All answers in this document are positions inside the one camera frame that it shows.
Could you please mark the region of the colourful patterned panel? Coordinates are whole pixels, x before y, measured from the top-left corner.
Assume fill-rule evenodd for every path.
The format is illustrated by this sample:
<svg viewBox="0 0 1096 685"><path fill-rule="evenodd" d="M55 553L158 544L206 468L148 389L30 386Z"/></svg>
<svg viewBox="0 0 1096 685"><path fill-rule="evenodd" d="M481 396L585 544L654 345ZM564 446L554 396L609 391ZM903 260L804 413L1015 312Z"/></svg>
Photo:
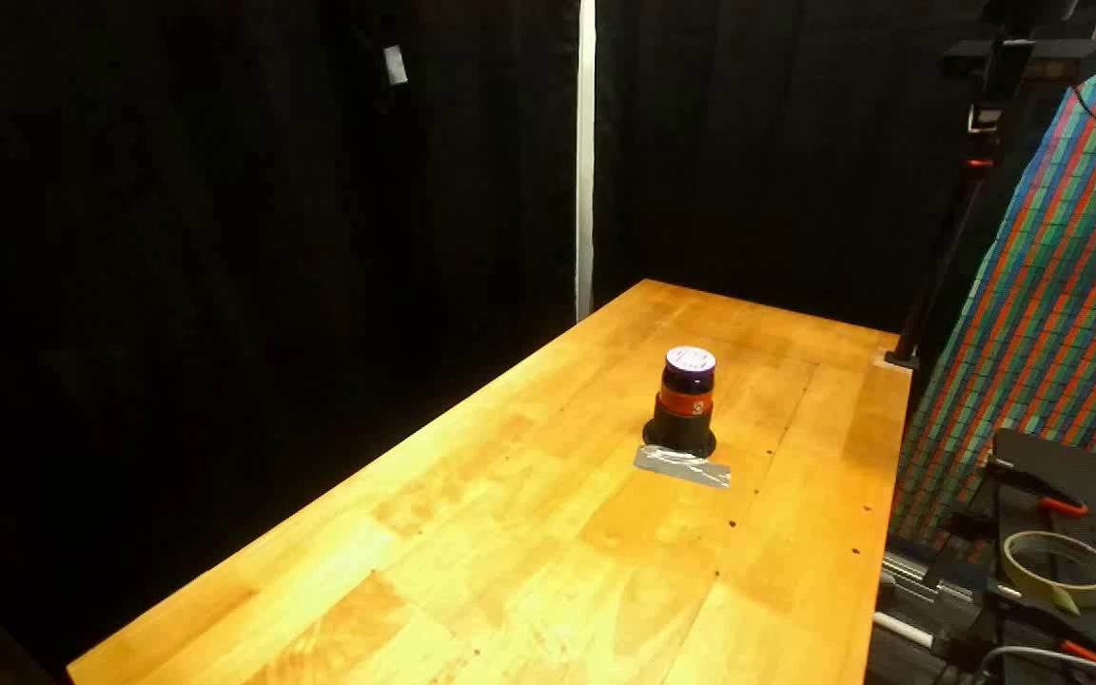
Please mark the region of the colourful patterned panel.
<svg viewBox="0 0 1096 685"><path fill-rule="evenodd" d="M932 542L996 429L1096 451L1096 77L1055 110L919 398L890 534Z"/></svg>

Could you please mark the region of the orange black clamp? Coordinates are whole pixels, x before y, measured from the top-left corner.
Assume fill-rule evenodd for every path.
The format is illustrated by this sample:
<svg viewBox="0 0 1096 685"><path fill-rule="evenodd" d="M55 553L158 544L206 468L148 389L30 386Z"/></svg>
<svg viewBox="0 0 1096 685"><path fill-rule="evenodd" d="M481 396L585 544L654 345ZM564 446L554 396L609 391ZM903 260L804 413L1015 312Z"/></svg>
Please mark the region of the orange black clamp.
<svg viewBox="0 0 1096 685"><path fill-rule="evenodd" d="M1062 515L1062 517L1088 517L1088 503L1075 498L1071 491L1055 486L1052 481L1015 468L1013 459L990 459L984 468L996 486L1029 491L1038 498L1042 509Z"/></svg>

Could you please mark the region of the white vertical pole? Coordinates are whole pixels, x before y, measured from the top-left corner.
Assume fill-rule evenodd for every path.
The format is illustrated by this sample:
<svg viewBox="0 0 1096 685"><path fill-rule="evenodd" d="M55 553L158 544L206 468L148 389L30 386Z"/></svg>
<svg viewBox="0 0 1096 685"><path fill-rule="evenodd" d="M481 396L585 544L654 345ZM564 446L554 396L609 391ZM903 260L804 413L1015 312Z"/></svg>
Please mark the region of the white vertical pole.
<svg viewBox="0 0 1096 685"><path fill-rule="evenodd" d="M574 24L574 318L596 307L596 110L598 110L598 0L578 0Z"/></svg>

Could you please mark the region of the yellow tape roll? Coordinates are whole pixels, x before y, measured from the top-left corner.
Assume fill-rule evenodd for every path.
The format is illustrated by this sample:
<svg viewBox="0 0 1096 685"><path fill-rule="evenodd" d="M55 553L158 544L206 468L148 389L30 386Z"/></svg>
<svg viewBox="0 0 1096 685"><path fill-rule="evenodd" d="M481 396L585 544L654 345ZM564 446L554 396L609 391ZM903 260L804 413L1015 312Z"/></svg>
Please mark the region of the yellow tape roll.
<svg viewBox="0 0 1096 685"><path fill-rule="evenodd" d="M1096 547L1055 529L1015 529L1003 542L1005 578L1032 602L1083 616L1096 610Z"/></svg>

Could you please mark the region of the dark cup with white lid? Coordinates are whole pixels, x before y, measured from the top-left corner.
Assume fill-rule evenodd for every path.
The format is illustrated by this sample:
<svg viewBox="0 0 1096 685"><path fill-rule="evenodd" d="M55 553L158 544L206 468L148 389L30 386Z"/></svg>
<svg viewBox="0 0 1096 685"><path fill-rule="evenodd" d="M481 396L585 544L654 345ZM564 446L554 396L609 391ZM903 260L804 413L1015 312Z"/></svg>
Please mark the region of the dark cup with white lid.
<svg viewBox="0 0 1096 685"><path fill-rule="evenodd" d="M714 389L715 354L706 345L669 345L664 366L664 389L654 396L658 443L681 451L714 455Z"/></svg>

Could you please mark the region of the black curtain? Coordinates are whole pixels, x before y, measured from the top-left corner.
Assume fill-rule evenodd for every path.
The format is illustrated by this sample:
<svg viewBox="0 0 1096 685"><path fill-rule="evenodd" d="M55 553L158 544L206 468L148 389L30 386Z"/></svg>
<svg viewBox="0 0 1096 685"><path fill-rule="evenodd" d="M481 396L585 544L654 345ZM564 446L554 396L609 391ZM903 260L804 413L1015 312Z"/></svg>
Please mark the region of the black curtain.
<svg viewBox="0 0 1096 685"><path fill-rule="evenodd" d="M596 295L895 327L986 0L598 0ZM574 312L578 0L0 0L0 628L68 657Z"/></svg>

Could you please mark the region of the grey duct tape patch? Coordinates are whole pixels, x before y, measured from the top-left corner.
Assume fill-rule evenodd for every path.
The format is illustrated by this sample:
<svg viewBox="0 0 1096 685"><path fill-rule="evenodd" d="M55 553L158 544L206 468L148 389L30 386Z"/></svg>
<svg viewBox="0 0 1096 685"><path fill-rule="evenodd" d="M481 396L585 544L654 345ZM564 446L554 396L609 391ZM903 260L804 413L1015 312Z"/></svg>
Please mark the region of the grey duct tape patch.
<svg viewBox="0 0 1096 685"><path fill-rule="evenodd" d="M688 481L688 483L706 483L706 486L730 486L730 468L726 464L714 464L710 455L679 451L679 449L668 449L668 446L641 446L635 449L635 468L658 471L658 477L674 477L674 481Z"/></svg>

